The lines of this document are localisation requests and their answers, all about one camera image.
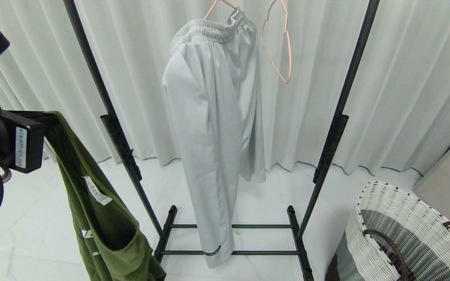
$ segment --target clothing rack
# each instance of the clothing rack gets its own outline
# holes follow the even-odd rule
[[[298,256],[300,261],[300,266],[302,268],[302,274],[304,281],[312,281],[314,277],[312,275],[312,269],[309,264],[309,259],[307,257],[307,251],[305,250],[305,245],[303,244],[303,233],[307,228],[307,224],[309,222],[309,218],[314,210],[314,206],[316,204],[318,195],[323,186],[324,180],[327,176],[327,172],[329,171],[329,167],[332,163],[332,159],[334,154],[336,153],[336,149],[338,147],[339,141],[341,140],[341,136],[343,135],[343,131],[345,130],[346,123],[348,121],[348,116],[343,114],[343,109],[345,107],[346,100],[348,99],[348,94],[350,93],[350,88],[352,87],[352,83],[354,81],[355,75],[357,73],[357,69],[359,67],[359,63],[361,61],[362,55],[364,53],[364,47],[366,46],[366,42],[368,40],[368,36],[373,25],[373,20],[376,15],[377,7],[379,4],[379,0],[369,0],[368,8],[366,11],[366,15],[364,16],[364,22],[362,23],[361,31],[359,34],[359,38],[357,39],[357,45],[355,46],[354,55],[352,56],[352,61],[350,62],[350,66],[348,68],[348,72],[345,78],[345,83],[343,84],[343,89],[341,90],[341,94],[339,96],[338,104],[336,105],[336,110],[334,111],[334,116],[332,118],[332,122],[330,125],[329,132],[327,134],[327,138],[325,140],[325,145],[323,148],[323,152],[320,156],[320,160],[318,166],[316,168],[316,172],[314,174],[314,191],[312,192],[309,204],[307,206],[307,210],[302,220],[302,224],[299,226],[298,221],[296,220],[295,210],[293,206],[287,207],[287,216],[289,219],[289,224],[233,224],[232,228],[286,228],[290,229],[293,233],[293,240],[295,242],[295,251],[233,251],[232,255],[267,255],[267,256]],[[64,4],[66,6],[68,16],[72,23],[75,35],[77,40],[79,41],[79,45],[81,47],[84,58],[86,59],[86,63],[89,67],[89,71],[91,72],[91,76],[98,88],[98,92],[100,93],[100,97],[104,103],[104,106],[107,110],[107,114],[101,116],[102,122],[104,123],[109,136],[111,137],[112,142],[114,143],[118,154],[121,157],[121,161],[125,166],[125,169],[130,176],[130,179],[138,193],[147,214],[154,225],[154,228],[159,235],[159,243],[154,250],[154,257],[157,261],[161,262],[163,256],[166,255],[202,255],[203,251],[174,251],[166,249],[166,245],[168,244],[168,239],[171,234],[171,230],[174,228],[197,228],[195,224],[175,224],[175,217],[177,215],[177,207],[175,205],[171,206],[168,217],[166,218],[166,222],[164,226],[161,227],[159,224],[157,217],[150,205],[150,202],[143,191],[143,187],[141,186],[141,173],[139,167],[136,165],[136,162],[133,157],[132,150],[127,142],[126,136],[123,132],[123,128],[119,123],[118,116],[112,104],[111,98],[109,97],[109,93],[107,92],[107,88],[105,87],[104,80],[102,79],[102,75],[100,74],[100,70],[96,64],[95,58],[93,56],[93,52],[88,43],[88,39],[86,38],[86,34],[84,32],[84,28],[82,27],[82,23],[77,12],[77,8],[73,0],[64,0]]]

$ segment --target empty hanger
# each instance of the empty hanger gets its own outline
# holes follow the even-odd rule
[[[287,49],[288,49],[288,53],[289,53],[289,71],[288,71],[288,75],[287,75],[287,79],[284,78],[284,76],[282,76],[282,74],[280,74],[279,69],[277,68],[277,66],[275,66],[274,62],[272,61],[272,58],[270,57],[270,55],[268,54],[268,52],[266,51],[266,47],[265,47],[265,43],[263,42],[263,33],[265,31],[265,24],[266,22],[268,22],[268,18],[270,17],[270,10],[273,7],[273,4],[275,4],[275,2],[277,2],[277,0],[273,0],[272,4],[270,4],[270,8],[268,8],[268,12],[266,14],[266,18],[265,21],[263,22],[263,28],[261,30],[261,45],[263,46],[263,49],[265,50],[265,54],[266,57],[268,57],[268,60],[270,61],[270,63],[272,64],[273,68],[275,69],[275,71],[277,71],[277,74],[280,76],[280,78],[282,79],[282,81],[284,82],[284,84],[287,84],[290,82],[291,80],[291,69],[293,67],[293,62],[291,60],[291,39],[289,39],[289,32],[288,32],[288,9],[286,8],[286,4],[284,3],[284,0],[280,0],[282,7],[284,8],[284,13],[286,13],[286,19],[284,20],[284,34],[286,34],[286,38],[287,38]]]
[[[207,14],[206,14],[206,16],[204,17],[204,19],[205,20],[207,20],[207,18],[209,17],[209,15],[211,14],[211,11],[213,11],[213,9],[214,9],[214,6],[216,6],[216,3],[218,3],[218,1],[220,1],[220,0],[214,0],[214,2],[213,2],[213,5],[211,5],[211,8],[209,8],[209,11],[207,11]],[[232,5],[232,4],[230,4],[230,2],[228,2],[227,0],[221,0],[223,3],[225,3],[225,4],[227,4],[227,5],[229,5],[232,9],[234,9],[234,10],[236,10],[237,9],[237,7],[236,6],[234,6],[234,5]]]

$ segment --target white and gray basket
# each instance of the white and gray basket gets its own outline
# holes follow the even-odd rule
[[[327,281],[449,281],[450,221],[398,187],[362,190]]]

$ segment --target horizontal metal bar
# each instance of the horizontal metal bar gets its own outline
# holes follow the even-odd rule
[[[178,255],[201,255],[203,251],[161,251],[161,254],[178,254]],[[299,251],[233,251],[233,255],[240,256],[296,256],[301,254]]]
[[[170,228],[197,228],[196,224],[170,224]],[[232,224],[232,228],[293,228],[291,224]]]

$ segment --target olive green garment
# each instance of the olive green garment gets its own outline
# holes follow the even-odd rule
[[[64,178],[80,252],[93,281],[162,281],[166,273],[152,256],[138,221],[60,112],[59,124],[46,129]],[[96,186],[87,185],[89,176]],[[110,197],[99,203],[93,192]]]

